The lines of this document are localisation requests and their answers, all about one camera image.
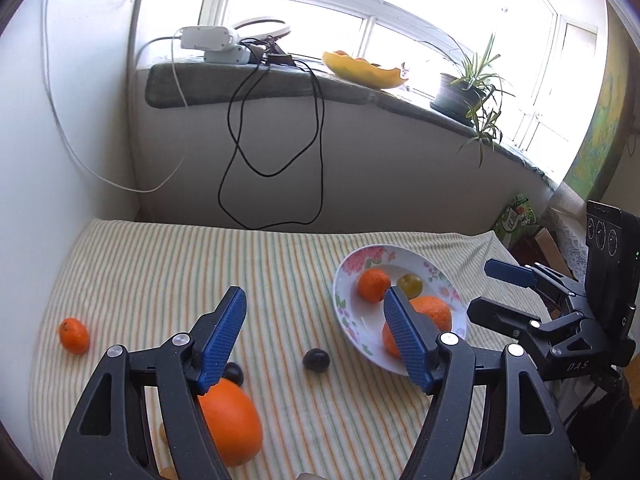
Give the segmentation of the cardboard box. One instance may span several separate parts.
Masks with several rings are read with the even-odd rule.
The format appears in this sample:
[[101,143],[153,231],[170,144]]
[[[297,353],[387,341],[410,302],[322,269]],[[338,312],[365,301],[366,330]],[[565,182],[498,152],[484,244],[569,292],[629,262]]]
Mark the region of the cardboard box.
[[539,228],[535,234],[524,236],[511,249],[511,255],[519,264],[542,263],[570,278],[572,271],[548,229]]

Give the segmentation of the yellow bowl on sill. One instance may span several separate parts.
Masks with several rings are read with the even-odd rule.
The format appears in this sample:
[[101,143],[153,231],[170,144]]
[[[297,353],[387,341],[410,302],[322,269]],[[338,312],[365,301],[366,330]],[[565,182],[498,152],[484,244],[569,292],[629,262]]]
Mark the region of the yellow bowl on sill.
[[352,58],[343,51],[324,52],[322,61],[338,78],[373,90],[398,88],[408,81],[401,76],[399,68],[379,68],[364,58]]

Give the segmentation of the white floral plate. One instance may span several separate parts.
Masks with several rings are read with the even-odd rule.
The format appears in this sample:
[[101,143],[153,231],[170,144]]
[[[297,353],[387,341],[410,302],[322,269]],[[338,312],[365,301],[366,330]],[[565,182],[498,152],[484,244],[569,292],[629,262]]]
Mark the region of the white floral plate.
[[454,284],[431,260],[394,245],[375,244],[355,249],[337,267],[332,286],[334,311],[341,329],[352,345],[369,361],[388,372],[407,374],[401,359],[384,348],[382,330],[385,322],[382,302],[372,304],[357,290],[361,274],[378,269],[396,284],[405,274],[421,279],[424,296],[437,297],[446,302],[452,317],[452,331],[464,338],[468,331],[466,308],[468,304],[459,295]]

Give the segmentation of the mandarin with rough skin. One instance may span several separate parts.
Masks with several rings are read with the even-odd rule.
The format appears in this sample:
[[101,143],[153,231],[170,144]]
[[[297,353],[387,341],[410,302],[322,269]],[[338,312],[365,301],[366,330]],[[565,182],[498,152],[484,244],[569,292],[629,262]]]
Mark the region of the mandarin with rough skin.
[[378,268],[365,270],[357,283],[359,296],[370,304],[382,301],[389,288],[390,277]]

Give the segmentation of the potted spider plant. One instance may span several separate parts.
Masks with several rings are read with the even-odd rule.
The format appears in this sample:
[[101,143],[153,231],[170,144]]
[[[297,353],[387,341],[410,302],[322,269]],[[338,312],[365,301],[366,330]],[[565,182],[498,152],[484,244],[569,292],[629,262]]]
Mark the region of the potted spider plant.
[[503,140],[499,120],[502,117],[503,97],[511,93],[503,89],[503,78],[492,67],[500,58],[500,54],[494,52],[494,34],[489,35],[483,53],[469,54],[454,38],[451,40],[460,51],[460,60],[455,61],[446,52],[442,54],[457,66],[459,73],[440,74],[440,87],[430,107],[473,130],[473,135],[460,150],[475,143],[480,168],[484,162],[484,149],[493,151]]

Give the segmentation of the small mandarin with stem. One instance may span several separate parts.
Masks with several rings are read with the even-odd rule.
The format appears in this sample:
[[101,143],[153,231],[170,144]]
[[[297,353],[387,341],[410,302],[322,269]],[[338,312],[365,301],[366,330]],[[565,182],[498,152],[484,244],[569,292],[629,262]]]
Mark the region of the small mandarin with stem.
[[66,318],[61,322],[58,340],[62,348],[74,356],[86,353],[90,346],[89,332],[77,318]]

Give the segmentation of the large bumpy orange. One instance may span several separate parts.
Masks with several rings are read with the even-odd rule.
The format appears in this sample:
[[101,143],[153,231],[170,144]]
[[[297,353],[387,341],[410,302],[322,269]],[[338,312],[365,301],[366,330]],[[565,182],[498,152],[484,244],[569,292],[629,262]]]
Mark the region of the large bumpy orange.
[[[419,296],[409,300],[416,312],[427,315],[441,332],[450,332],[452,329],[451,311],[445,301],[434,296]],[[385,350],[397,359],[401,358],[397,344],[394,341],[390,326],[384,323],[382,328],[382,341]]]

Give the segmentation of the green snack bag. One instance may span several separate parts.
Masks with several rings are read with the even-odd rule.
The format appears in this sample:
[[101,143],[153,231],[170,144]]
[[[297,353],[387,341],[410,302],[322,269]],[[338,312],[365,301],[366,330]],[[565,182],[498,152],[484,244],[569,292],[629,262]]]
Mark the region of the green snack bag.
[[524,237],[535,235],[538,229],[534,208],[524,194],[515,195],[492,226],[505,248],[512,248]]

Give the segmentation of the dark plum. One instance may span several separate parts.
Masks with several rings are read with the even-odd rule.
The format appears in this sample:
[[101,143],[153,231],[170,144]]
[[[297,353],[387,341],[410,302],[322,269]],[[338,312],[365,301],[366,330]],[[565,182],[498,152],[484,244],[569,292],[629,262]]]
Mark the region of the dark plum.
[[324,373],[331,365],[331,358],[326,350],[312,348],[303,356],[303,367],[314,373]]
[[244,382],[244,373],[242,367],[238,363],[228,362],[222,372],[222,377],[227,379],[232,384],[242,387]]

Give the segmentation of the white power adapter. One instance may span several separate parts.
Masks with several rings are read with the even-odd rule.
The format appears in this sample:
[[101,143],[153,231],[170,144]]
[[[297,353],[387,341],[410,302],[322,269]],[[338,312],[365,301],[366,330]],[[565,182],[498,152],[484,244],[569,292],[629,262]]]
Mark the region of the white power adapter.
[[180,44],[183,49],[202,51],[206,63],[245,65],[250,60],[250,49],[240,44],[238,32],[232,27],[185,27]]

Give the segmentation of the striped tablecloth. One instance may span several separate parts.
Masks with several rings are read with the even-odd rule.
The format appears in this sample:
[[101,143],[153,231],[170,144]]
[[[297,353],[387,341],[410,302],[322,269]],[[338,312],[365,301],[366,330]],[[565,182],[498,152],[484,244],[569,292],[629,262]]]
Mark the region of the striped tablecloth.
[[[533,315],[541,299],[488,278],[486,260],[508,260],[492,233],[296,234],[96,220],[80,234],[43,315],[29,391],[32,440],[45,477],[53,472],[70,416],[96,364],[113,344],[156,347],[190,330],[240,286],[247,315],[232,360],[262,419],[262,450],[232,470],[237,479],[395,479],[430,401],[408,378],[382,370],[348,340],[333,309],[336,268],[366,245],[405,247],[435,263],[464,301],[484,296]],[[58,326],[77,318],[89,332],[74,356]],[[324,373],[303,367],[326,350]]]

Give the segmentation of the large smooth orange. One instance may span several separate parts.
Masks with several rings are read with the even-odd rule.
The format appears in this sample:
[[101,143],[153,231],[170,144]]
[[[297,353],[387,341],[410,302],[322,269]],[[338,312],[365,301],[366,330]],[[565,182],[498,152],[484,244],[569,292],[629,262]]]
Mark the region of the large smooth orange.
[[218,454],[226,467],[239,467],[262,449],[262,421],[254,403],[229,379],[198,398]]

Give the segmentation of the green-yellow round fruit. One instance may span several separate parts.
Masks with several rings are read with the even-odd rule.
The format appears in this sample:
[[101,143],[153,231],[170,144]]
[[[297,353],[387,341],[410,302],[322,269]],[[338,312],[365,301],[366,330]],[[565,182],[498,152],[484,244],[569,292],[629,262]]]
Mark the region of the green-yellow round fruit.
[[406,273],[398,278],[396,286],[399,287],[408,299],[419,297],[423,292],[423,281],[419,275]]

